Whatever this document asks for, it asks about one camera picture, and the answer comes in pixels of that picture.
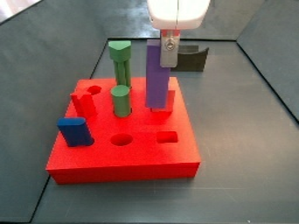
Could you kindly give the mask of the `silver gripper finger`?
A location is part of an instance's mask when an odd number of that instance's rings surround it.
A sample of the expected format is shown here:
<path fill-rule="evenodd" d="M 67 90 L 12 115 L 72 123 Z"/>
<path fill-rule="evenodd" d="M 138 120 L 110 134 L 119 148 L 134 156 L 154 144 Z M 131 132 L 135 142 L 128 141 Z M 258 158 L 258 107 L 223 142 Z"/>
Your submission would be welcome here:
<path fill-rule="evenodd" d="M 160 66 L 176 67 L 179 44 L 181 44 L 181 32 L 178 30 L 162 30 L 160 44 L 162 44 Z"/>

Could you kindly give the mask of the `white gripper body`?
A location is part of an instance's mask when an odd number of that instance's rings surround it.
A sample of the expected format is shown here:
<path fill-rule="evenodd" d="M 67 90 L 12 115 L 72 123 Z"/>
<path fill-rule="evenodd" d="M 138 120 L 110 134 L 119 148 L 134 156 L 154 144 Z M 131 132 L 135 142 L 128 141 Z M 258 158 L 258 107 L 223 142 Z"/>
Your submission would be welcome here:
<path fill-rule="evenodd" d="M 202 25 L 211 0 L 147 0 L 150 21 L 158 30 L 190 30 Z"/>

